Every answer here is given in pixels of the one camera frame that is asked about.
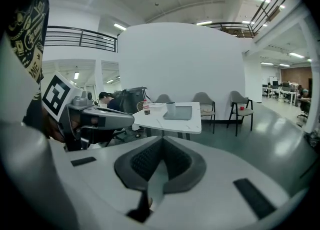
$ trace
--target white curved wall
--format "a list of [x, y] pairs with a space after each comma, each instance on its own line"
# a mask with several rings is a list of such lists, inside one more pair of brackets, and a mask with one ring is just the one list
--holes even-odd
[[206, 92], [216, 102], [216, 119], [228, 119], [230, 92], [245, 95], [239, 39], [185, 23], [129, 27], [118, 37], [123, 89], [146, 86], [155, 100], [168, 94], [176, 102]]

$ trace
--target white pillar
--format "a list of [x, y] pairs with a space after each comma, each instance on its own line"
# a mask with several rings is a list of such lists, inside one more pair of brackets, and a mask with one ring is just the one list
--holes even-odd
[[99, 96], [101, 92], [105, 91], [104, 80], [102, 76], [101, 60], [95, 60], [94, 78], [95, 78], [95, 88], [96, 88], [97, 96]]
[[320, 62], [317, 54], [317, 47], [314, 37], [312, 36], [310, 29], [305, 21], [305, 19], [299, 22], [301, 30], [303, 32], [307, 49], [309, 51], [309, 57], [312, 60], [311, 70], [312, 70], [312, 100], [310, 111], [308, 114], [308, 119], [305, 124], [304, 131], [311, 133], [318, 122], [319, 113], [320, 113]]

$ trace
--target gray floor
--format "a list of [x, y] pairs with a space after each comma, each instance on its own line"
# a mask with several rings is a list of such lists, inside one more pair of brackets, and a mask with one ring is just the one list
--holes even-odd
[[[258, 103], [253, 105], [253, 109], [252, 131], [250, 117], [244, 118], [237, 137], [235, 124], [231, 124], [228, 129], [226, 124], [216, 124], [215, 134], [212, 134], [212, 126], [202, 123], [202, 133], [191, 134], [191, 140], [241, 157], [273, 178], [293, 196], [309, 185], [316, 167], [304, 177], [300, 176], [318, 155], [304, 140], [302, 129], [297, 128], [292, 121]], [[165, 134], [177, 136], [176, 133]], [[152, 135], [161, 135], [161, 132], [153, 130]], [[135, 139], [131, 133], [125, 137], [127, 142]], [[152, 186], [157, 186], [153, 184], [153, 180], [150, 183], [150, 187]]]

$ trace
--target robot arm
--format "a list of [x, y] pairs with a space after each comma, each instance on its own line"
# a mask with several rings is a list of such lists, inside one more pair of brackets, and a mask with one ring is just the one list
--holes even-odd
[[[75, 86], [57, 71], [42, 99], [44, 108], [57, 121], [67, 147], [86, 149], [94, 130], [115, 130], [135, 121], [132, 115], [94, 106], [90, 92]], [[79, 119], [75, 129], [72, 127], [73, 116]]]

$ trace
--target bottle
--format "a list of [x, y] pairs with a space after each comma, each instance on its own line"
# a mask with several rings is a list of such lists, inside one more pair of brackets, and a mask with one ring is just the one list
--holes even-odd
[[143, 110], [145, 115], [150, 115], [150, 108], [147, 100], [143, 100]]

